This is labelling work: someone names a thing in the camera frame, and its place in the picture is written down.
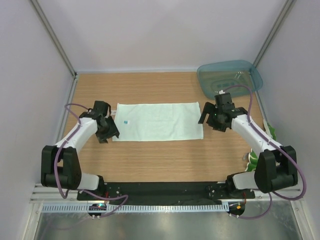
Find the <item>light mint green towel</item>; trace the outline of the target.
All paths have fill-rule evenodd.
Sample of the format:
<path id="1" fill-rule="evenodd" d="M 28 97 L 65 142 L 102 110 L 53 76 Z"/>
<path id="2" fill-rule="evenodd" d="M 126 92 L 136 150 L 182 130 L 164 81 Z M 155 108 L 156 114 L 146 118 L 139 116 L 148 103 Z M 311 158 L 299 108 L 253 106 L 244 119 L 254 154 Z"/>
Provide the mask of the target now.
<path id="1" fill-rule="evenodd" d="M 204 130 L 198 121 L 198 102 L 118 104 L 114 122 L 119 137 L 114 142 L 163 142 L 200 140 Z"/>

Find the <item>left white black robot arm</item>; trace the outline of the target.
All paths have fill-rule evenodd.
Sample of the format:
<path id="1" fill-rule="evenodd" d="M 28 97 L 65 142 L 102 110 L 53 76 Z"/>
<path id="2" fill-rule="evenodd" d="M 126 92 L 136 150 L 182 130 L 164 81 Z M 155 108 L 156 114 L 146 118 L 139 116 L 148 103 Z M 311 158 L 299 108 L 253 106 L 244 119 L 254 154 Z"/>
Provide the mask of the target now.
<path id="1" fill-rule="evenodd" d="M 41 152 L 41 184 L 57 188 L 63 198 L 63 190 L 87 190 L 95 200 L 101 200 L 106 188 L 100 184 L 98 175 L 81 170 L 79 153 L 91 136 L 95 135 L 101 144 L 120 132 L 112 116 L 101 113 L 83 112 L 73 129 L 55 145 L 46 145 Z"/>

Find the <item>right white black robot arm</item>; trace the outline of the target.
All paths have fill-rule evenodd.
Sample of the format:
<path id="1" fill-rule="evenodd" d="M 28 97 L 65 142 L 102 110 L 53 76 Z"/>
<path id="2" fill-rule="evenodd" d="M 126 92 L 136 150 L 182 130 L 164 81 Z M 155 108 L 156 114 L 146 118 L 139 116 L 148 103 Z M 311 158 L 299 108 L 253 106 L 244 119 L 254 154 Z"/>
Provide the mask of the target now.
<path id="1" fill-rule="evenodd" d="M 222 105 L 206 102 L 199 124 L 207 123 L 213 130 L 225 132 L 231 129 L 240 135 L 258 157 L 253 176 L 235 173 L 232 181 L 225 185 L 225 192 L 237 198 L 251 183 L 263 193 L 296 186 L 298 170 L 296 151 L 291 146 L 283 146 L 268 136 L 243 107 L 229 103 Z"/>

